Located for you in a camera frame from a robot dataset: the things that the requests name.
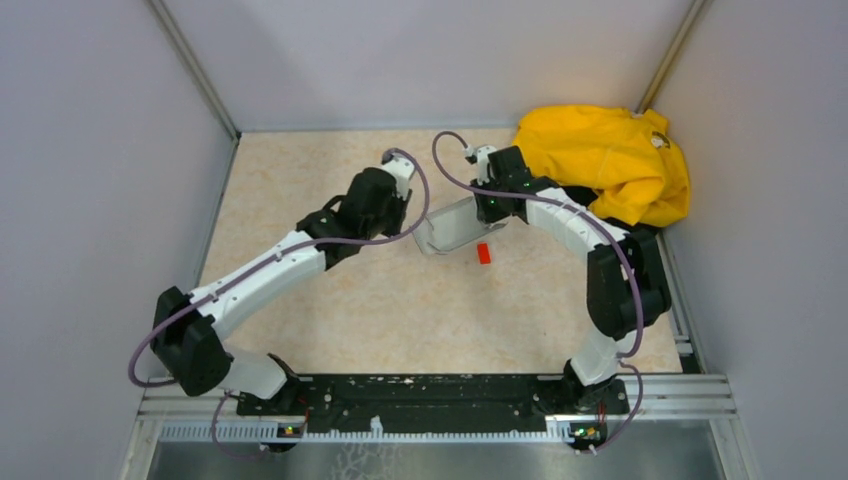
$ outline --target gray wall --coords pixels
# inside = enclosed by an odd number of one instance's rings
[[[844,478],[846,4],[715,2],[658,110],[692,177],[670,228],[763,478]]]
[[[690,0],[168,0],[245,131],[635,107]]]
[[[0,477],[114,478],[126,362],[193,283],[229,139],[141,0],[18,1],[0,145]]]

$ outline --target red block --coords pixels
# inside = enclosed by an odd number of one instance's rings
[[[492,263],[492,255],[489,254],[489,244],[485,242],[477,244],[477,257],[480,259],[480,265]]]

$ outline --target purple cable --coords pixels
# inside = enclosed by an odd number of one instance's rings
[[[279,254],[273,254],[273,255],[266,257],[265,259],[261,260],[259,263],[254,265],[253,267],[245,270],[241,275],[237,276],[236,278],[234,278],[234,279],[230,280],[229,282],[225,283],[224,285],[222,285],[219,289],[217,289],[215,291],[214,294],[206,295],[205,297],[201,298],[197,302],[192,303],[191,305],[183,308],[182,310],[178,311],[177,313],[175,313],[175,314],[171,315],[170,317],[168,317],[167,319],[165,319],[165,321],[163,321],[162,323],[157,325],[153,330],[151,330],[150,333],[148,333],[147,336],[144,337],[144,339],[138,344],[136,349],[133,351],[132,356],[130,357],[130,363],[129,363],[129,366],[127,368],[127,375],[129,376],[130,382],[132,382],[133,385],[138,386],[138,387],[142,387],[142,388],[164,387],[166,385],[173,385],[174,383],[176,383],[176,380],[174,380],[174,379],[165,380],[165,381],[162,381],[162,382],[145,382],[145,381],[141,380],[140,378],[138,378],[138,376],[136,376],[135,366],[136,366],[136,363],[138,363],[139,357],[141,357],[141,354],[144,352],[144,349],[147,348],[148,345],[150,345],[150,342],[152,342],[154,338],[156,338],[160,333],[165,331],[166,328],[173,325],[179,319],[185,317],[186,315],[197,310],[198,308],[202,307],[203,305],[206,305],[207,303],[211,302],[214,298],[227,293],[227,291],[229,291],[230,289],[232,289],[233,287],[235,287],[236,285],[238,285],[239,283],[241,283],[242,281],[244,281],[246,278],[250,277],[254,273],[258,272],[259,270],[261,270],[262,268],[264,268],[265,266],[267,266],[271,262],[278,261],[277,260],[278,258],[282,258],[282,257],[284,257],[284,256],[286,256],[286,255],[288,255],[288,254],[290,254],[294,251],[300,250],[301,248],[312,247],[312,246],[316,246],[316,245],[323,245],[323,244],[326,244],[326,243],[336,243],[336,244],[343,244],[343,245],[360,245],[360,246],[385,245],[387,243],[396,242],[396,241],[408,236],[413,231],[415,231],[415,229],[418,228],[418,226],[421,225],[422,222],[424,222],[424,219],[427,215],[427,211],[430,208],[430,184],[427,182],[427,176],[424,174],[424,170],[421,169],[421,165],[418,163],[418,161],[415,159],[415,157],[413,157],[412,155],[410,155],[406,151],[401,150],[400,148],[390,148],[383,153],[383,159],[384,160],[390,159],[395,154],[398,154],[399,156],[402,156],[402,157],[406,158],[407,160],[409,160],[412,163],[412,166],[415,167],[415,171],[418,172],[418,175],[421,176],[421,186],[424,190],[424,207],[422,208],[421,216],[419,216],[418,219],[415,220],[415,222],[413,222],[412,225],[410,225],[406,230],[402,231],[398,235],[395,235],[394,237],[381,238],[381,239],[378,239],[378,240],[356,240],[356,239],[352,239],[352,238],[335,238],[335,237],[316,238],[316,239],[307,240],[305,242],[298,243],[296,245],[292,245],[290,247],[286,247],[282,251],[280,251]]]
[[[613,238],[613,236],[607,231],[607,229],[605,229],[603,227],[603,225],[598,223],[594,218],[590,217],[589,215],[586,215],[582,211],[580,211],[580,210],[578,210],[578,209],[576,209],[576,208],[574,208],[570,205],[564,205],[564,204],[558,202],[557,200],[553,200],[553,199],[550,199],[550,198],[544,198],[544,197],[537,197],[535,195],[527,195],[527,194],[523,194],[523,193],[493,192],[493,191],[489,191],[489,190],[484,190],[482,188],[475,188],[475,187],[472,187],[470,185],[466,185],[466,184],[460,182],[459,180],[454,178],[450,173],[448,173],[447,170],[445,170],[445,167],[442,165],[442,162],[439,160],[439,154],[436,150],[437,150],[437,147],[438,147],[438,144],[439,144],[439,139],[444,137],[444,136],[450,136],[450,137],[453,137],[453,138],[459,140],[459,143],[462,144],[463,148],[468,148],[468,142],[466,142],[465,139],[462,138],[462,136],[460,136],[458,133],[448,131],[448,130],[443,131],[443,132],[439,132],[436,135],[436,137],[433,138],[433,146],[432,146],[433,161],[436,163],[436,167],[439,169],[439,171],[442,172],[442,175],[444,175],[445,178],[447,178],[448,181],[450,181],[454,185],[456,185],[460,188],[463,188],[465,190],[468,190],[470,192],[479,193],[479,194],[486,195],[486,196],[489,196],[489,197],[520,198],[520,199],[523,199],[523,200],[543,202],[543,203],[548,203],[548,204],[551,204],[551,205],[556,205],[558,207],[565,208],[566,210],[568,210],[570,212],[573,212],[573,213],[580,215],[580,217],[583,218],[583,220],[585,220],[586,223],[588,223],[592,227],[593,230],[598,232],[602,237],[604,237],[604,239],[607,240],[607,242],[609,242],[610,246],[615,251],[615,254],[618,257],[619,262],[621,262],[621,264],[624,266],[624,271],[627,274],[627,283],[630,284],[630,291],[633,294],[633,303],[634,303],[634,306],[636,308],[636,340],[633,342],[633,348],[631,348],[630,351],[628,351],[626,353],[619,352],[618,358],[620,358],[620,359],[621,358],[629,358],[629,357],[636,355],[636,352],[639,350],[639,347],[642,344],[642,331],[645,329],[645,316],[644,316],[644,312],[642,311],[642,296],[639,294],[639,285],[636,283],[636,276],[633,274],[633,269],[630,266],[630,262],[627,260],[627,256],[624,254],[624,250],[622,250],[622,248],[618,244],[618,242],[615,241],[615,238]],[[636,405],[633,406],[633,408],[630,410],[630,414],[627,416],[627,418],[624,419],[624,421],[621,423],[621,425],[618,426],[618,428],[615,430],[615,432],[613,432],[613,434],[610,435],[603,444],[596,447],[594,452],[592,450],[584,450],[584,451],[582,451],[582,453],[598,453],[598,452],[604,450],[605,448],[607,448],[607,446],[609,446],[615,439],[617,439],[621,435],[621,432],[624,431],[624,429],[627,428],[628,425],[630,425],[630,422],[633,421],[633,418],[636,416],[636,414],[639,412],[639,408],[642,406],[642,397],[644,396],[644,386],[642,384],[642,374],[639,373],[639,370],[633,365],[630,365],[628,363],[624,363],[621,360],[619,360],[618,364],[621,365],[624,368],[631,370],[636,375],[636,381],[639,384],[639,393],[636,396]]]
[[[246,461],[249,461],[249,462],[259,460],[268,453],[268,450],[262,449],[262,450],[259,450],[259,453],[253,453],[253,454],[250,454],[250,455],[240,455],[238,453],[232,453],[229,450],[227,450],[226,448],[224,448],[224,445],[221,444],[220,440],[218,440],[218,417],[221,416],[221,411],[224,409],[224,404],[230,398],[236,398],[236,396],[233,395],[233,392],[231,392],[230,390],[225,391],[224,396],[221,397],[221,401],[218,402],[218,407],[215,408],[215,413],[212,415],[212,428],[211,428],[212,443],[214,443],[215,446],[218,447],[218,450],[220,450],[221,453],[223,453],[224,455],[226,455],[226,456],[228,456],[232,459],[246,460]]]
[[[444,175],[445,178],[447,178],[448,181],[450,181],[454,185],[458,186],[459,188],[468,190],[469,192],[486,195],[488,197],[520,198],[522,200],[532,200],[565,208],[570,212],[580,215],[580,217],[583,218],[583,220],[585,220],[586,223],[588,223],[593,230],[598,232],[602,237],[604,237],[607,242],[609,242],[610,246],[615,251],[615,255],[618,257],[618,261],[621,262],[621,264],[624,266],[624,271],[627,274],[627,283],[630,284],[630,291],[633,294],[633,304],[636,308],[636,340],[633,342],[633,348],[631,348],[630,351],[626,353],[619,353],[618,357],[630,358],[636,355],[636,352],[639,351],[639,347],[642,345],[642,330],[644,330],[645,328],[645,315],[642,311],[642,296],[639,294],[639,285],[636,283],[636,276],[633,274],[633,269],[630,266],[630,262],[627,261],[627,256],[624,254],[624,250],[621,249],[621,246],[618,244],[618,242],[615,241],[615,238],[613,238],[613,236],[603,227],[603,225],[598,223],[594,218],[589,215],[586,215],[585,213],[572,207],[571,205],[565,205],[551,198],[537,197],[535,195],[527,195],[524,193],[493,192],[490,190],[484,190],[482,188],[472,187],[470,185],[466,185],[460,182],[450,173],[448,173],[447,170],[445,170],[445,167],[439,160],[439,154],[436,151],[436,147],[439,144],[439,139],[444,136],[454,137],[455,139],[459,140],[463,148],[468,148],[468,142],[466,142],[465,139],[462,138],[458,133],[447,130],[439,132],[436,137],[433,138],[433,161],[436,163],[436,167],[439,169],[439,171],[442,172],[442,175]]]
[[[624,429],[627,428],[628,425],[630,425],[630,422],[633,421],[633,418],[636,416],[637,413],[639,413],[639,409],[642,407],[642,397],[644,395],[644,388],[645,388],[645,386],[642,384],[642,374],[639,373],[639,369],[637,369],[633,365],[630,365],[629,363],[624,363],[622,361],[619,361],[618,364],[621,365],[624,368],[629,369],[630,371],[633,372],[634,375],[636,375],[636,383],[639,384],[639,393],[636,395],[636,404],[633,405],[633,408],[630,409],[630,413],[627,415],[627,418],[625,418],[624,421],[621,422],[621,425],[619,425],[618,428],[616,428],[615,431],[612,432],[612,435],[607,437],[607,439],[606,439],[606,441],[604,441],[604,443],[595,447],[594,451],[592,451],[592,450],[579,450],[580,453],[596,454],[596,453],[602,452],[607,447],[612,445],[612,442],[614,442],[619,436],[621,436],[621,432],[623,432]]]

